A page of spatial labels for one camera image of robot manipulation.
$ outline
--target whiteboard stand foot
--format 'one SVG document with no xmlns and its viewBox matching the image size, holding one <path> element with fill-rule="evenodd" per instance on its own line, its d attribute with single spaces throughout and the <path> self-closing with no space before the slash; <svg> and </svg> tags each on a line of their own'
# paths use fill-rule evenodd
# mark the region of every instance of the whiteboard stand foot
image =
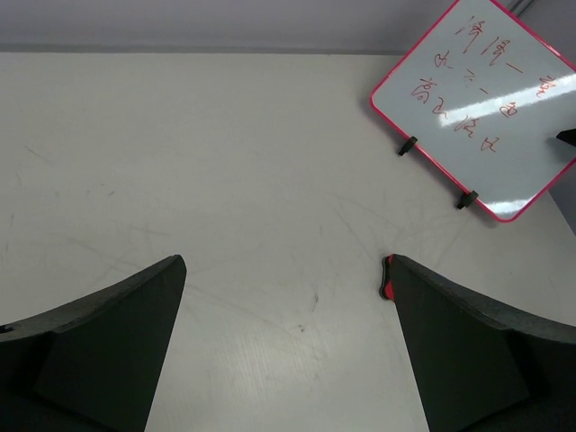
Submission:
<svg viewBox="0 0 576 432">
<path fill-rule="evenodd" d="M 464 207 L 470 207 L 476 201 L 476 198 L 478 198 L 478 194 L 475 191 L 464 192 L 456 205 L 456 209 L 461 210 Z"/>
<path fill-rule="evenodd" d="M 404 143 L 404 145 L 400 148 L 398 155 L 404 156 L 406 153 L 411 151 L 412 148 L 414 147 L 414 144 L 416 144 L 416 141 L 418 141 L 418 139 L 416 137 L 410 137 L 410 139 L 408 141 L 406 141 Z"/>
</svg>

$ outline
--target black object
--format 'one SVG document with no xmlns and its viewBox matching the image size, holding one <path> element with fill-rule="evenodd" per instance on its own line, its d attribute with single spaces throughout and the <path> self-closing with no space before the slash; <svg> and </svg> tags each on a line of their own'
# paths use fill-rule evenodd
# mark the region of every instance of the black object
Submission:
<svg viewBox="0 0 576 432">
<path fill-rule="evenodd" d="M 556 135 L 556 138 L 576 147 L 576 129 L 564 130 Z"/>
<path fill-rule="evenodd" d="M 0 431 L 143 431 L 185 275 L 171 256 L 0 327 Z"/>
<path fill-rule="evenodd" d="M 405 256 L 384 259 L 384 272 L 431 432 L 576 430 L 576 328 Z"/>
<path fill-rule="evenodd" d="M 410 137 L 408 139 L 408 141 L 406 141 L 402 147 L 400 147 L 400 151 L 398 152 L 398 154 L 400 156 L 404 156 L 406 153 L 408 153 L 409 151 L 412 150 L 412 148 L 414 147 L 414 145 L 416 144 L 416 141 L 418 141 L 418 139 L 416 137 Z"/>
<path fill-rule="evenodd" d="M 474 201 L 476 201 L 477 198 L 478 194 L 476 191 L 471 191 L 469 193 L 464 192 L 460 197 L 458 204 L 456 205 L 456 209 L 461 210 L 464 207 L 470 207 L 472 204 L 474 204 Z"/>
</svg>

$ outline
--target red object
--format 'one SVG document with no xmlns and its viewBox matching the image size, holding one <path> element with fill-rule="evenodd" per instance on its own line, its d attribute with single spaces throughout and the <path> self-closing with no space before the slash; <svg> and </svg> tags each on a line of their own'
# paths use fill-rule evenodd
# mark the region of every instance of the red object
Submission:
<svg viewBox="0 0 576 432">
<path fill-rule="evenodd" d="M 528 32 L 530 35 L 532 35 L 537 41 L 539 41 L 540 43 L 542 43 L 545 47 L 547 47 L 556 57 L 558 57 L 560 60 L 562 60 L 566 65 L 568 65 L 570 68 L 574 69 L 574 71 L 576 71 L 576 66 L 574 66 L 567 58 L 563 57 L 558 51 L 556 51 L 551 45 L 549 45 L 548 43 L 544 42 L 542 40 L 542 38 L 540 38 L 540 36 L 538 36 L 536 33 L 534 33 L 534 31 L 532 31 L 530 28 L 528 28 L 523 22 L 521 22 L 515 15 L 513 15 L 508 9 L 506 9 L 504 6 L 502 6 L 501 4 L 499 4 L 498 2 L 496 2 L 495 0 L 490 0 L 491 2 L 493 2 L 502 12 L 504 12 L 506 15 L 508 15 L 510 18 L 512 18 L 520 27 L 522 27 L 526 32 Z M 376 88 L 372 91 L 372 93 L 370 94 L 370 105 L 373 107 L 373 109 L 379 113 L 396 131 L 398 131 L 398 133 L 400 135 L 402 135 L 404 138 L 406 138 L 406 140 L 408 140 L 410 138 L 410 135 L 407 134 L 404 130 L 402 130 L 396 123 L 394 123 L 385 113 L 381 112 L 380 110 L 378 110 L 378 108 L 376 107 L 376 105 L 374 104 L 374 93 L 376 93 L 376 91 L 378 91 L 378 89 L 386 82 L 386 80 L 396 71 L 396 69 L 398 69 L 402 63 L 404 63 L 404 61 L 412 54 L 412 52 L 420 45 L 420 43 L 422 43 L 422 41 L 442 22 L 442 20 L 444 20 L 444 18 L 450 13 L 450 11 L 452 11 L 452 9 L 454 9 L 454 7 L 456 5 L 458 5 L 458 3 L 460 2 L 460 0 L 455 0 L 455 2 L 442 14 L 442 16 L 438 19 L 438 21 L 436 21 L 434 23 L 434 25 L 424 34 L 424 36 L 422 36 L 420 38 L 420 40 L 418 41 L 418 43 L 416 45 L 414 45 L 410 51 L 408 51 L 408 53 L 402 58 L 402 60 L 400 60 L 400 62 L 384 77 L 384 79 L 380 82 L 379 85 L 376 86 Z M 466 194 L 469 194 L 471 191 L 468 190 L 468 188 L 466 188 L 463 184 L 461 184 L 460 182 L 458 182 L 458 180 L 448 171 L 446 170 L 443 166 L 440 165 L 440 163 L 435 160 L 433 157 L 431 157 L 420 145 L 415 144 L 414 147 L 416 149 L 418 149 L 426 158 L 428 158 L 434 165 L 436 165 L 440 171 L 442 171 L 448 178 L 450 178 L 450 180 L 452 180 L 454 183 L 456 183 L 456 185 L 458 185 L 458 187 L 460 187 L 460 189 L 462 189 Z M 515 221 L 518 217 L 520 217 L 520 215 L 522 213 L 524 213 L 528 207 L 530 207 L 532 204 L 534 204 L 534 202 L 540 198 L 544 192 L 546 192 L 548 189 L 550 189 L 557 181 L 558 179 L 560 179 L 560 177 L 562 177 L 573 165 L 576 165 L 576 158 L 570 162 L 549 184 L 546 185 L 546 187 L 540 191 L 539 193 L 537 193 L 534 198 L 532 198 L 532 200 L 530 200 L 530 202 L 522 209 L 520 210 L 518 213 L 516 213 L 514 215 L 514 217 L 512 219 L 502 219 L 499 216 L 497 216 L 496 214 L 494 214 L 492 211 L 490 211 L 490 209 L 486 206 L 486 204 L 484 204 L 483 202 L 481 202 L 480 200 L 477 200 L 476 202 L 488 213 L 490 214 L 494 219 L 496 219 L 499 222 L 512 222 Z"/>
</svg>

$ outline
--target whiteboard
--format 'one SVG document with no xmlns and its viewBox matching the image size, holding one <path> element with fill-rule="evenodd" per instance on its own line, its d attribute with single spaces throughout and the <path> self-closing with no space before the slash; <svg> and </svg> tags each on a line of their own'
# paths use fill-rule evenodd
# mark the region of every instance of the whiteboard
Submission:
<svg viewBox="0 0 576 432">
<path fill-rule="evenodd" d="M 491 0 L 459 0 L 376 87 L 373 108 L 499 221 L 571 165 L 576 73 Z"/>
</svg>

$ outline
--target tabletop surface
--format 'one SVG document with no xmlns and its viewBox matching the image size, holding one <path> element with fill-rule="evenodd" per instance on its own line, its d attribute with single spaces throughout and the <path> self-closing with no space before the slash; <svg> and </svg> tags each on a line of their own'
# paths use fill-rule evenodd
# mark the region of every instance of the tabletop surface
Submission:
<svg viewBox="0 0 576 432">
<path fill-rule="evenodd" d="M 576 238 L 398 158 L 368 106 L 398 60 L 0 54 L 0 322 L 178 253 L 148 432 L 426 431 L 381 259 L 576 325 Z"/>
<path fill-rule="evenodd" d="M 556 138 L 574 127 L 576 72 L 491 0 L 454 4 L 372 99 L 501 221 L 576 162 Z"/>
</svg>

